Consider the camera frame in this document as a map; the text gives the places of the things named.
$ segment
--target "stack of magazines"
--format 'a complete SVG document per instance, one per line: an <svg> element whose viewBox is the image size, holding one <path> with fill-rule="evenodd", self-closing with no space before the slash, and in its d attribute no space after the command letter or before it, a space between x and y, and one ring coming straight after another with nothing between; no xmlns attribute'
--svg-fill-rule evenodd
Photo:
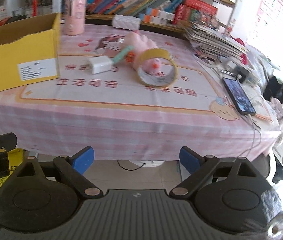
<svg viewBox="0 0 283 240"><path fill-rule="evenodd" d="M227 58L232 56L240 60L241 55L247 53L245 46L204 25L192 23L186 28L185 36L193 49L203 54Z"/></svg>

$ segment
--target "smartphone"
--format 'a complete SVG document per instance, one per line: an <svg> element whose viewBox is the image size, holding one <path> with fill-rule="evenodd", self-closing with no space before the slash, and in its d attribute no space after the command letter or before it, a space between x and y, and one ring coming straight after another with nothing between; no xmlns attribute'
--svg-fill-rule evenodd
<svg viewBox="0 0 283 240"><path fill-rule="evenodd" d="M256 114L248 96L237 80L223 78L223 82L231 100L240 114Z"/></svg>

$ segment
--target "pink stuffed toy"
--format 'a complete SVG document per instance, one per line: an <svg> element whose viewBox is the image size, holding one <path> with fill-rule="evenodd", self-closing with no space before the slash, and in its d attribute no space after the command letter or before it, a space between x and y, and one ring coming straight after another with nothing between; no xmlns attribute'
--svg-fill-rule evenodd
<svg viewBox="0 0 283 240"><path fill-rule="evenodd" d="M126 35L124 42L122 43L122 49L128 45L134 46L132 53L128 54L128 57L132 57L128 62L133 63L134 70L137 70L136 59L146 50L158 48L155 42L148 39L145 35L139 35L139 31L130 32ZM144 61L142 69L149 74L156 74L161 67L161 61L158 58L152 58Z"/></svg>

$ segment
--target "tile floor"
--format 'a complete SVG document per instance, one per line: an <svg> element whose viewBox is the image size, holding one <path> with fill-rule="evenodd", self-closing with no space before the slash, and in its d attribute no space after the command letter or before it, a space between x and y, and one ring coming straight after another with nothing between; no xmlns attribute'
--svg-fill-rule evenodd
<svg viewBox="0 0 283 240"><path fill-rule="evenodd" d="M49 155L39 155L39 161L51 161ZM130 161L120 161L126 169L138 168ZM157 189L165 188L169 192L181 182L179 165L176 161L166 161L159 167L140 168L126 171L114 160L94 161L84 176L98 186L104 193L108 188L115 189Z"/></svg>

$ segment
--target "pink cylindrical container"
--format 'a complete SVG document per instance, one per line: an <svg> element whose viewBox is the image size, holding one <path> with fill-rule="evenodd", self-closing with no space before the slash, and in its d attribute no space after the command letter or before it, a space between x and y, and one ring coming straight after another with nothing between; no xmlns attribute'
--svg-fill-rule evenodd
<svg viewBox="0 0 283 240"><path fill-rule="evenodd" d="M65 0L65 34L78 35L84 32L86 0Z"/></svg>

